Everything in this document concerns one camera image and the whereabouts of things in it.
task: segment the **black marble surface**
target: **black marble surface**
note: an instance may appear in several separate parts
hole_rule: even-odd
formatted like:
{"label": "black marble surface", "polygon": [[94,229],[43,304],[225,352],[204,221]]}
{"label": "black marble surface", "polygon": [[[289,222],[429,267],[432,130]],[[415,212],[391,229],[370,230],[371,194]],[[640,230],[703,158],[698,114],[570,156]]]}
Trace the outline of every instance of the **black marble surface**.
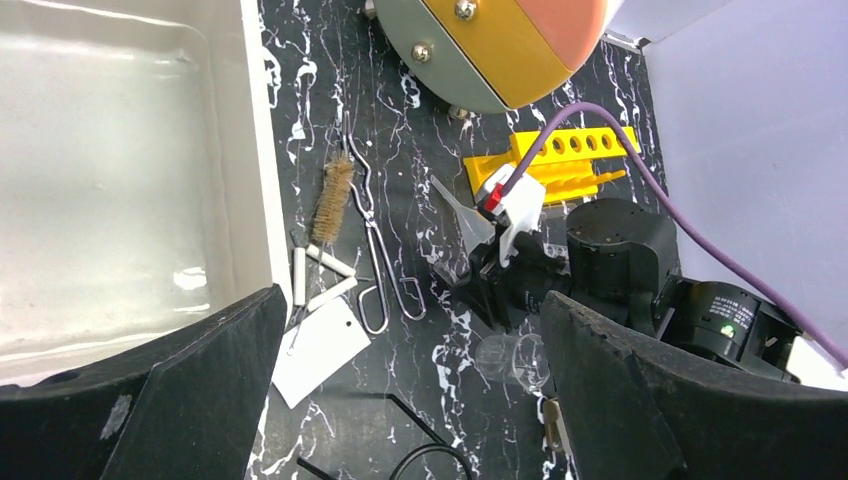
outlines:
{"label": "black marble surface", "polygon": [[[535,104],[453,120],[400,62],[379,23],[361,14],[362,3],[260,0],[285,220],[288,228],[308,229],[323,165],[338,149],[336,122],[350,110],[359,149],[374,167],[376,211],[392,267],[398,276],[421,281],[428,315],[409,321],[393,303],[389,329],[293,410],[272,388],[246,477],[310,478],[297,473],[297,456],[343,479],[388,477],[425,437],[392,405],[362,395],[375,392],[392,392],[407,402],[470,459],[479,478],[568,477],[567,459],[545,448],[541,399],[487,382],[476,372],[474,350],[492,332],[433,283],[432,263],[462,270],[465,257],[453,212],[429,178],[435,175],[470,205],[463,157],[502,153],[512,131],[539,130],[558,108],[582,100],[633,125],[651,170],[664,182],[644,59],[602,43],[567,84]],[[589,116],[571,122],[600,126]],[[596,165],[633,172],[604,185],[602,196],[658,208],[635,168],[620,159]],[[371,276],[362,225],[349,202],[332,253]],[[558,248],[565,243],[563,226],[561,218],[542,225],[554,251],[564,250]],[[326,273],[322,281],[335,280]],[[355,306],[355,295],[348,300]],[[369,311],[376,322],[373,303]],[[529,319],[521,332],[534,328]],[[427,457],[415,468],[409,478],[457,477],[447,457]]]}

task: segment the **yellow test tube rack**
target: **yellow test tube rack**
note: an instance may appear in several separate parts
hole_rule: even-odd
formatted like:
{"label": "yellow test tube rack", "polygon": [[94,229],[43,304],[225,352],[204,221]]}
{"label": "yellow test tube rack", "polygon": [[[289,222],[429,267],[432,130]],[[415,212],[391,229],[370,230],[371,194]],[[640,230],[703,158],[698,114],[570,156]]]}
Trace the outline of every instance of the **yellow test tube rack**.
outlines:
{"label": "yellow test tube rack", "polygon": [[[636,151],[641,153],[633,127],[624,127],[624,133]],[[517,166],[538,135],[538,132],[514,133],[509,137],[510,149],[503,155],[464,159],[471,191],[476,195],[483,182],[503,165]],[[595,175],[592,168],[593,160],[625,155],[627,152],[611,128],[555,130],[527,173],[547,190],[545,204],[560,203],[595,195],[601,183],[625,176],[627,172],[624,170]]]}

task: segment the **black cable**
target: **black cable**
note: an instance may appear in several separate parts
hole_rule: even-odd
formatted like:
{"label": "black cable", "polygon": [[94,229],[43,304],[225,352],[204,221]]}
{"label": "black cable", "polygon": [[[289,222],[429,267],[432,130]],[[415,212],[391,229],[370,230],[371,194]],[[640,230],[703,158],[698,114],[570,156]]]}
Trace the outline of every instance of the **black cable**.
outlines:
{"label": "black cable", "polygon": [[325,472],[324,470],[321,470],[320,468],[316,467],[315,465],[312,465],[311,463],[309,463],[309,461],[307,461],[303,457],[297,457],[297,465],[300,468],[311,473],[312,475],[315,475],[316,477],[320,478],[321,480],[336,480],[333,477],[331,477],[329,473]]}
{"label": "black cable", "polygon": [[445,439],[440,437],[435,430],[430,428],[430,426],[427,425],[424,420],[421,420],[421,417],[419,417],[417,413],[415,413],[414,411],[412,411],[411,408],[406,406],[406,404],[403,403],[403,400],[398,398],[397,395],[395,395],[394,393],[387,393],[384,396],[386,397],[386,400],[391,400],[391,402],[394,403],[404,413],[404,415],[406,415],[407,417],[409,417],[410,420],[415,422],[415,424],[418,425],[418,428],[420,428],[421,431],[423,431],[427,434],[428,437],[433,439],[433,442],[441,443],[442,445],[448,444],[448,442],[446,442]]}
{"label": "black cable", "polygon": [[447,453],[456,459],[460,466],[462,466],[462,470],[465,472],[465,478],[471,480],[471,465],[468,463],[468,460],[466,460],[465,457],[463,457],[462,454],[460,454],[455,448],[442,445],[440,443],[428,443],[427,445],[422,445],[409,452],[409,454],[403,457],[403,460],[398,463],[398,466],[395,467],[394,471],[392,471],[392,475],[389,477],[389,480],[398,480],[401,474],[409,468],[409,465],[411,465],[412,462],[417,460],[419,457],[423,457],[428,453],[434,452]]}

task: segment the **white card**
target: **white card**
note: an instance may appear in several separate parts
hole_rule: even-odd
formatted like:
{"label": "white card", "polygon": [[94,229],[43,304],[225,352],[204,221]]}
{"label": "white card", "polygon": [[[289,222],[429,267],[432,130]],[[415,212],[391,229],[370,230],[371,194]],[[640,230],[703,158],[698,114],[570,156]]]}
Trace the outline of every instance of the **white card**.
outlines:
{"label": "white card", "polygon": [[[297,336],[292,355],[289,346]],[[371,344],[350,307],[331,300],[283,335],[271,383],[294,408],[357,353]]]}

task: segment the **purple cable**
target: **purple cable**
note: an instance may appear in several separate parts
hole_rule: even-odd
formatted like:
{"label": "purple cable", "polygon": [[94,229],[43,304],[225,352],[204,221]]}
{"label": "purple cable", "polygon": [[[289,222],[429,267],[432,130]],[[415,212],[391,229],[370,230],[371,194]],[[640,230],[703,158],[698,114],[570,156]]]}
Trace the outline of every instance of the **purple cable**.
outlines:
{"label": "purple cable", "polygon": [[730,271],[738,275],[740,278],[748,282],[752,287],[759,290],[766,298],[771,299],[772,302],[777,305],[778,308],[783,310],[786,315],[795,320],[795,322],[805,331],[807,332],[813,340],[818,342],[824,350],[829,353],[838,363],[845,368],[848,366],[848,354],[839,345],[836,344],[831,338],[829,338],[825,333],[819,328],[815,322],[806,315],[804,315],[798,307],[792,304],[788,299],[786,299],[783,295],[778,293],[774,288],[769,286],[763,280],[757,278],[756,275],[751,273],[748,269],[740,265],[738,262],[730,258],[726,253],[722,252],[715,245],[713,245],[709,240],[707,240],[703,235],[701,235],[695,227],[689,223],[688,220],[683,216],[683,213],[671,203],[671,200],[668,198],[668,195],[665,194],[660,184],[654,179],[654,176],[651,174],[651,171],[648,170],[648,167],[645,165],[645,162],[642,161],[642,158],[639,157],[639,154],[636,152],[636,149],[633,148],[633,145],[630,143],[630,140],[627,138],[627,135],[624,133],[624,129],[621,128],[621,125],[616,121],[615,117],[613,117],[609,112],[603,109],[600,105],[595,105],[594,103],[580,102],[573,103],[568,105],[559,111],[559,113],[554,116],[553,120],[551,120],[545,128],[539,133],[539,136],[536,138],[536,141],[533,142],[533,145],[530,146],[530,150],[527,151],[527,154],[524,155],[524,158],[521,159],[521,162],[516,167],[515,172],[513,172],[512,176],[507,179],[506,183],[504,183],[503,189],[501,190],[501,195],[506,196],[512,190],[512,187],[515,186],[515,183],[527,171],[527,167],[533,163],[533,159],[536,158],[536,155],[542,150],[542,147],[545,145],[545,142],[548,140],[548,137],[556,130],[556,128],[565,121],[570,115],[577,112],[590,112],[594,113],[601,117],[610,128],[615,131],[615,136],[618,137],[619,142],[624,146],[624,149],[627,150],[627,155],[633,160],[633,163],[636,164],[636,168],[639,169],[639,173],[642,174],[642,178],[648,182],[648,186],[651,187],[651,190],[654,191],[654,195],[656,195],[657,200],[662,204],[663,207],[668,211],[671,218],[680,225],[680,228],[689,235],[692,240],[695,241],[701,248],[703,248],[707,253],[713,256],[716,260],[722,263],[725,267],[729,268]]}

